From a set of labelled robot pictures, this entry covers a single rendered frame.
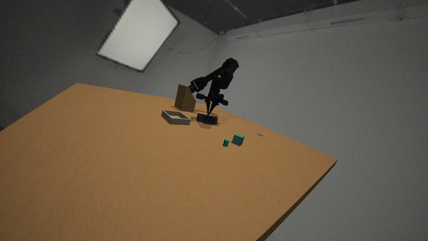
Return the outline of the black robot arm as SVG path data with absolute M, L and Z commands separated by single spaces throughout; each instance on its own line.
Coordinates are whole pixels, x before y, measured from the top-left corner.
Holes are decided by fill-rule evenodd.
M 229 58 L 223 63 L 220 68 L 218 68 L 214 72 L 210 73 L 205 77 L 196 78 L 195 80 L 191 81 L 191 85 L 189 85 L 188 88 L 190 89 L 191 93 L 195 91 L 199 92 L 207 85 L 210 80 L 212 80 L 212 87 L 227 89 L 233 79 L 233 73 L 238 67 L 239 65 L 237 63 L 237 60 Z M 220 77 L 218 77 L 219 75 Z M 208 97 L 210 98 L 211 102 L 219 103 L 220 101 L 223 101 L 224 95 L 219 94 L 218 90 L 216 90 L 215 92 L 212 89 L 210 90 Z

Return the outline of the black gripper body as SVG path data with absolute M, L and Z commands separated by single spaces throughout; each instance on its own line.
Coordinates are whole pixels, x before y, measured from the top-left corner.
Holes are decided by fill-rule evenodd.
M 220 89 L 219 88 L 215 88 L 215 87 L 210 87 L 210 90 L 211 89 L 213 89 L 213 91 L 215 91 L 216 92 L 216 90 L 218 90 L 219 92 L 220 92 Z M 198 99 L 201 99 L 201 100 L 203 100 L 203 99 L 205 99 L 205 101 L 206 102 L 210 102 L 210 98 L 209 97 L 207 97 L 207 96 L 205 96 L 204 94 L 200 94 L 200 93 L 197 93 L 197 96 L 196 96 L 196 98 L 198 98 Z M 223 105 L 226 105 L 226 106 L 228 106 L 228 101 L 226 101 L 226 100 L 223 100 L 223 101 L 220 101 L 219 103 L 222 103 Z

